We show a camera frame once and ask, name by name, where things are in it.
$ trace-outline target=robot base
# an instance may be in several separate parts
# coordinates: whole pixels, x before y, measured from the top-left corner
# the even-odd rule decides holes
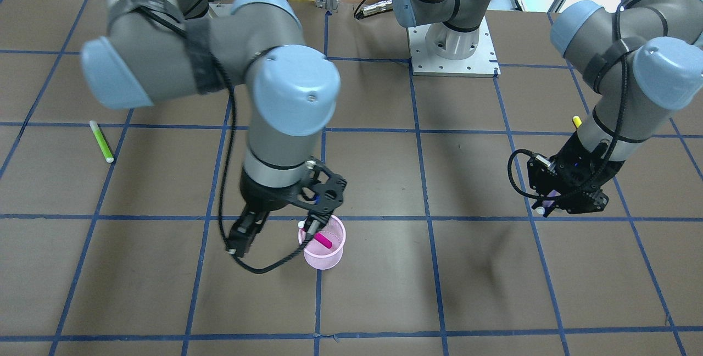
[[[412,73],[418,76],[492,77],[500,75],[493,40],[488,23],[481,21],[481,40],[472,56],[464,60],[448,60],[435,55],[425,46],[425,35],[431,25],[408,28],[408,42],[412,55]]]

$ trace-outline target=green marker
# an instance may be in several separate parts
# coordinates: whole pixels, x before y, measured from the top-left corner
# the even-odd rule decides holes
[[[98,123],[95,121],[91,120],[90,121],[90,129],[93,130],[93,135],[95,135],[96,141],[98,141],[98,146],[100,146],[100,150],[103,151],[103,155],[105,156],[105,161],[108,163],[112,163],[115,161],[115,158],[113,158],[113,153],[110,151],[110,148],[108,147],[108,143],[105,141],[105,137],[103,136],[103,133],[100,132],[100,128],[98,127]]]

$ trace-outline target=yellow marker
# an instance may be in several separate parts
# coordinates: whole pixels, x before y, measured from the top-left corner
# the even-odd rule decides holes
[[[98,123],[95,121],[90,121],[90,128],[93,130],[93,135],[95,135],[96,141],[98,141],[98,146],[100,146],[100,150],[103,152],[103,156],[105,156],[105,161],[108,163],[112,163],[115,161],[115,158],[113,158],[113,153],[110,151],[110,148],[108,147],[107,141],[105,141],[105,137],[103,137],[103,133],[100,132],[100,128],[98,127]]]

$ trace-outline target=pink cup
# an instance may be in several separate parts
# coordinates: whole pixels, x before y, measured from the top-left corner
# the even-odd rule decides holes
[[[332,248],[327,249],[322,243],[313,239],[303,250],[303,256],[312,268],[329,269],[336,266],[342,258],[342,247],[344,241],[347,240],[347,231],[342,221],[336,216],[331,216],[325,228],[321,229],[319,233],[332,242]],[[305,239],[305,231],[299,229],[298,243],[301,244],[303,239]]]

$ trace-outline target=pink marker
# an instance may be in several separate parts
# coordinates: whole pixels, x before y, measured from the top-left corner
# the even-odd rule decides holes
[[[305,226],[305,221],[299,221],[298,228],[303,229],[304,226]],[[321,234],[319,232],[315,233],[315,236],[313,238],[315,239],[315,241],[318,241],[322,246],[326,247],[327,249],[332,248],[332,241],[327,239],[327,237],[324,236],[323,234]]]

